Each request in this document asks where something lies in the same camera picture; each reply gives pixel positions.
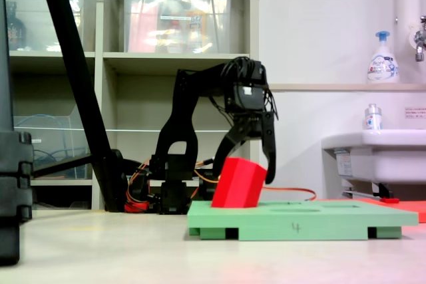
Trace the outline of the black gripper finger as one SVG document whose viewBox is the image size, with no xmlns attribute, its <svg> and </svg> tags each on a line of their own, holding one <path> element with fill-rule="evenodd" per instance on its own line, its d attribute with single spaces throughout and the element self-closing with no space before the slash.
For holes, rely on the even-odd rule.
<svg viewBox="0 0 426 284">
<path fill-rule="evenodd" d="M 271 184 L 276 174 L 276 139 L 272 112 L 262 113 L 262 150 L 268 161 L 265 184 Z"/>
<path fill-rule="evenodd" d="M 229 154 L 244 144 L 247 139 L 248 133 L 244 131 L 240 132 L 239 130 L 230 130 L 225 135 L 214 157 L 214 163 L 212 167 L 214 176 L 219 176 L 221 174 L 225 159 Z"/>
</svg>

